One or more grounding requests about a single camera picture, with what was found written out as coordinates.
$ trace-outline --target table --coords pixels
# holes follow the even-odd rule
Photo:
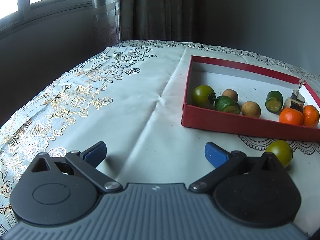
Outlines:
[[[208,141],[261,156],[274,140],[181,126],[191,55],[289,73],[320,95],[319,76],[252,52],[174,41],[125,41],[106,48],[64,73],[0,129],[0,234],[16,223],[10,193],[38,152],[64,156],[104,141],[107,159],[98,170],[123,185],[188,186],[213,170],[204,157]],[[295,224],[312,234],[320,226],[320,144],[289,143],[294,153],[288,172],[302,196]]]

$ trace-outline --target curtain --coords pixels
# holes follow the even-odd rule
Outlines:
[[[92,0],[93,38],[97,51],[120,42],[120,0]]]
[[[204,0],[121,0],[122,40],[203,41]]]

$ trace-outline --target wall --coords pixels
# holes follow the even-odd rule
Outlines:
[[[0,39],[0,84],[5,88],[0,127],[53,80],[94,53],[90,7],[43,18]]]
[[[206,0],[205,43],[253,51],[320,75],[320,0]]]

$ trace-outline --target orange fruit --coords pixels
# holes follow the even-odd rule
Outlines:
[[[304,118],[303,114],[300,111],[292,109],[290,107],[286,107],[282,110],[279,116],[279,122],[293,125],[303,125]]]
[[[303,108],[304,126],[315,127],[319,123],[319,111],[312,105]]]

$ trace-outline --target gray ribbed panel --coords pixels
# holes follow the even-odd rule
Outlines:
[[[241,226],[220,214],[208,195],[194,194],[184,184],[129,184],[123,192],[104,195],[90,215],[71,225],[35,228],[19,223],[3,239],[302,240],[307,237],[293,224],[271,229]]]

